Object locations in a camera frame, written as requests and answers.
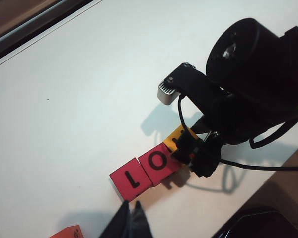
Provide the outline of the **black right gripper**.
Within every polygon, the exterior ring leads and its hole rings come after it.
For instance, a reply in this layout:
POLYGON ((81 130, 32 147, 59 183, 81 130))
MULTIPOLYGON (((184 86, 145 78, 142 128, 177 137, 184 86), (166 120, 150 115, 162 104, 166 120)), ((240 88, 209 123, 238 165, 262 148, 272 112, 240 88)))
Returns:
POLYGON ((183 164, 189 164, 198 177, 209 177, 217 168, 221 149, 225 144, 246 141, 237 136, 236 126, 240 117, 235 115, 227 100, 203 100, 199 96, 187 96, 203 113, 191 127, 186 127, 179 138, 172 138, 176 149, 172 156, 183 164))

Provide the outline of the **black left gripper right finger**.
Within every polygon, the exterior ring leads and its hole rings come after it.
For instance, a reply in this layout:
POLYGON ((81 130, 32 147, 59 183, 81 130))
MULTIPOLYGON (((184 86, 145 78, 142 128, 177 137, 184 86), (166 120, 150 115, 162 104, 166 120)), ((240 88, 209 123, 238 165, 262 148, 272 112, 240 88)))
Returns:
POLYGON ((130 237, 153 238, 145 211, 143 210, 139 201, 136 202, 131 213, 130 237))

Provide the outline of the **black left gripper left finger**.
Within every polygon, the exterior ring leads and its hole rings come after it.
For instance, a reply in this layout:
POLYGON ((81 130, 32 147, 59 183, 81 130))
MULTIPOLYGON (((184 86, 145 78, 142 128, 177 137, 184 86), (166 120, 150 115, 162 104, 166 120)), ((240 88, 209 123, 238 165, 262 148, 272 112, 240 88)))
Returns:
POLYGON ((130 210, 129 203, 125 200, 104 231, 100 238, 128 238, 129 237, 130 210))

